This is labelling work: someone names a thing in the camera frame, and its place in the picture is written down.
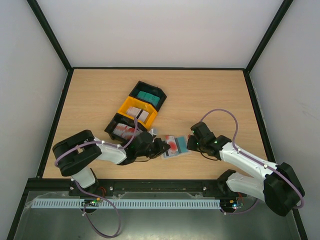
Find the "yellow bin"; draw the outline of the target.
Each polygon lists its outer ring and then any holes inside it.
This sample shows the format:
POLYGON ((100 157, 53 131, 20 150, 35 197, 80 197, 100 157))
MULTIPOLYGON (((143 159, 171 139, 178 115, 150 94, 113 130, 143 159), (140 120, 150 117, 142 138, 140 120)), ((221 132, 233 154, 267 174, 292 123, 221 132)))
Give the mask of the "yellow bin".
POLYGON ((147 102, 128 96, 117 113, 130 119, 136 118, 146 129, 150 129, 158 112, 147 102))

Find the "black bin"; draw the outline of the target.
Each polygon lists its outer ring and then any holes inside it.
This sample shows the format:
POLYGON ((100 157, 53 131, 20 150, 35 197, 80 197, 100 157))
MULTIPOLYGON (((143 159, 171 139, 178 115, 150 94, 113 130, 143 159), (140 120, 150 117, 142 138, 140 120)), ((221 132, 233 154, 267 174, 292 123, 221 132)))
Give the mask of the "black bin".
POLYGON ((137 82, 129 96, 151 104, 157 112, 159 112, 163 103, 167 99, 167 95, 161 88, 142 81, 137 82))
POLYGON ((133 136, 135 127, 136 125, 133 118, 121 113, 116 113, 104 132, 108 133, 112 140, 123 143, 133 136))

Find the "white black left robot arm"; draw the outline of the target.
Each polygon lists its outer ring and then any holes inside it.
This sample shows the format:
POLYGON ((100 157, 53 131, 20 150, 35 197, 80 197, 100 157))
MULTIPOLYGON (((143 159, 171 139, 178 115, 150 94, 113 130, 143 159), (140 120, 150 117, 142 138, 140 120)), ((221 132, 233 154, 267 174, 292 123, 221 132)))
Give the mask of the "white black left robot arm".
POLYGON ((98 183, 89 164, 102 160, 119 166, 132 164, 137 158, 155 159, 170 149, 170 145, 148 131, 135 129, 122 144, 114 144, 94 137, 86 129, 68 137, 52 147, 54 165, 63 177, 70 177, 84 190, 98 183))

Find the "green VIP card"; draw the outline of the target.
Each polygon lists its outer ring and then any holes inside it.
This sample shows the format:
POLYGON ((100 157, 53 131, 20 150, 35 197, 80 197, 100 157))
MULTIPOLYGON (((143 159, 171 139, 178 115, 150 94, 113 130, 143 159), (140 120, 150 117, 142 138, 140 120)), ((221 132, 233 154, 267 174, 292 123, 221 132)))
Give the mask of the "green VIP card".
POLYGON ((180 154, 185 154, 188 153, 189 150, 187 148, 187 139, 185 136, 179 136, 175 139, 176 145, 177 145, 177 149, 178 152, 180 154))

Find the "beige card holder wallet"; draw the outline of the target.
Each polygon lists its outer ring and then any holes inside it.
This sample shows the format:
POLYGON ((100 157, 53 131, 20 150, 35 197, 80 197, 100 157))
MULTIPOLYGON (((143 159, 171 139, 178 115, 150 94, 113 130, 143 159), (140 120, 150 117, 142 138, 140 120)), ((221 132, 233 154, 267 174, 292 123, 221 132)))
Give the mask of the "beige card holder wallet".
POLYGON ((170 148, 161 155, 162 159, 169 159, 191 153, 191 150, 187 149, 188 138, 186 135, 178 137, 166 135, 164 142, 169 144, 170 148))

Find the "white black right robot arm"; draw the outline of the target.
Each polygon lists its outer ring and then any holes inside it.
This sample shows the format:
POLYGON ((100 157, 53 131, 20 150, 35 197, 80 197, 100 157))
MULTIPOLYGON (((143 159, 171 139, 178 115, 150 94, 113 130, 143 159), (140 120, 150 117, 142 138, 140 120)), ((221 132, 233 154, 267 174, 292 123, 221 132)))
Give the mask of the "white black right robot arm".
POLYGON ((224 196, 233 192, 244 193, 265 202, 274 213, 282 217, 305 204, 305 191, 292 166, 285 162, 276 164, 261 159, 223 135, 210 138, 208 142, 190 135, 187 148, 209 154, 246 173, 242 175, 228 170, 221 175, 218 191, 224 196))

